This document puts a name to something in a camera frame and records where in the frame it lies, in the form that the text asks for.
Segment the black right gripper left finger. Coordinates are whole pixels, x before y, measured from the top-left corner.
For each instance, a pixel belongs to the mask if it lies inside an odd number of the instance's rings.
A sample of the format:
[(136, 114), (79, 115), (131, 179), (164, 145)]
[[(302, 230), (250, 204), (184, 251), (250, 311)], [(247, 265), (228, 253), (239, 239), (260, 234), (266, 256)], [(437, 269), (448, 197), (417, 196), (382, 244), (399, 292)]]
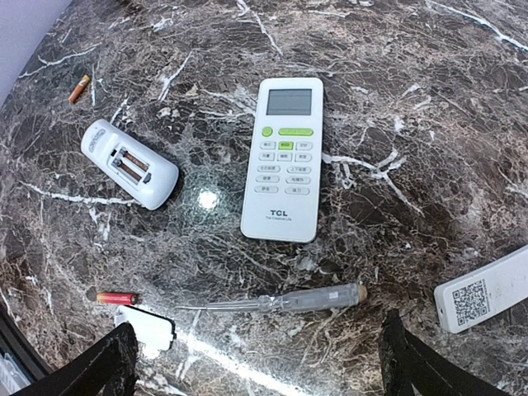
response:
[(122, 323), (75, 360), (17, 392), (18, 395), (133, 395), (138, 342)]

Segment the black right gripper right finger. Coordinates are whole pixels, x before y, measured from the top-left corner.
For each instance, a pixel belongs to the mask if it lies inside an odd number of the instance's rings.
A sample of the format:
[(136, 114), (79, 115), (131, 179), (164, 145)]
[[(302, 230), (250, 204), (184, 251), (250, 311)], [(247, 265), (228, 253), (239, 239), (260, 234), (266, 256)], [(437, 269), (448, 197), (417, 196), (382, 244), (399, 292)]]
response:
[(399, 311), (388, 311), (379, 335), (385, 395), (504, 395), (442, 357), (403, 325)]

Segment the white battery cover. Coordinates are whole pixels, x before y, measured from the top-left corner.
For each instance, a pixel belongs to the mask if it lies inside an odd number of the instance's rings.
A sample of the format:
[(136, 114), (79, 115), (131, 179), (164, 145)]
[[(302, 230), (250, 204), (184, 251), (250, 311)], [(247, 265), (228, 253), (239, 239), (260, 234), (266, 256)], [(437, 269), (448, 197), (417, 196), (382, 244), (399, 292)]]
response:
[(116, 326), (128, 323), (133, 327), (140, 353), (149, 360), (169, 351), (176, 336), (170, 319), (132, 306), (119, 305), (114, 322)]

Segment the red orange battery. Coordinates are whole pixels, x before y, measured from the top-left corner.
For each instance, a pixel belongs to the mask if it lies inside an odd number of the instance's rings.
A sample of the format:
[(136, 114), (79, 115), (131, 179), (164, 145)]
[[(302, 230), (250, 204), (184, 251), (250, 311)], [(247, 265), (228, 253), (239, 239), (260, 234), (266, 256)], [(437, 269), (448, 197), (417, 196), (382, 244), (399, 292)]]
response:
[(78, 98), (82, 95), (83, 91), (86, 89), (87, 85), (90, 83), (91, 78), (88, 75), (84, 75), (77, 86), (73, 89), (71, 92), (68, 102), (73, 104), (75, 103)]
[(138, 295), (132, 293), (101, 292), (97, 294), (96, 300), (101, 304), (136, 305)]

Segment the clear handle screwdriver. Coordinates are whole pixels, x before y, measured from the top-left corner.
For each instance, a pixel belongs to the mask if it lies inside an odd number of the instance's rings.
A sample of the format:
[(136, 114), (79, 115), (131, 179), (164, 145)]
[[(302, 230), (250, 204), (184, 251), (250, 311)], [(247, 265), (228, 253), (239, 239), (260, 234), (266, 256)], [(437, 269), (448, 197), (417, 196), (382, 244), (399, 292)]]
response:
[(297, 290), (284, 295), (261, 295), (256, 299), (208, 303), (201, 306), (180, 305), (178, 309), (218, 312), (306, 313), (325, 309), (357, 306), (366, 300), (364, 285), (348, 283), (310, 290)]

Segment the white remote with compartment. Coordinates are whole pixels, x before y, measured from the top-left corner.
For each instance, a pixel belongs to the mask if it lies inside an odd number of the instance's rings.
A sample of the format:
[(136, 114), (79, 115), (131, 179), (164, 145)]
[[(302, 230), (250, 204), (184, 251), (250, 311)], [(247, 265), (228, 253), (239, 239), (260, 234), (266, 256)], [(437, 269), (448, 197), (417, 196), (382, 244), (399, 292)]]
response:
[(87, 128), (81, 150), (147, 210), (162, 206), (179, 178), (177, 165), (107, 120), (96, 120)]

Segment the white remote with green buttons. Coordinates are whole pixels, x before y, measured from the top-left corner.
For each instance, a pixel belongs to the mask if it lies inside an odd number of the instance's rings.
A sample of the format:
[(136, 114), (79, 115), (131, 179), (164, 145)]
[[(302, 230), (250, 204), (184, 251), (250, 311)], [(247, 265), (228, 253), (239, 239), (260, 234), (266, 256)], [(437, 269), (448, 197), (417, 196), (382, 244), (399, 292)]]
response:
[(309, 243), (317, 233), (323, 82), (261, 82), (240, 229), (247, 238)]

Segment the slim white remote control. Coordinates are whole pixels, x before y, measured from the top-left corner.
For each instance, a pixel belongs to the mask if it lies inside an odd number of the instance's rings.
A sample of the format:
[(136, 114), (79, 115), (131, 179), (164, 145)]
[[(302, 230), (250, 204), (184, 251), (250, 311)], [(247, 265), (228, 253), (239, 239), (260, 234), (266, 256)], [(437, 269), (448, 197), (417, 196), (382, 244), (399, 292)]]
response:
[(527, 298), (527, 247), (434, 290), (441, 328), (459, 333)]

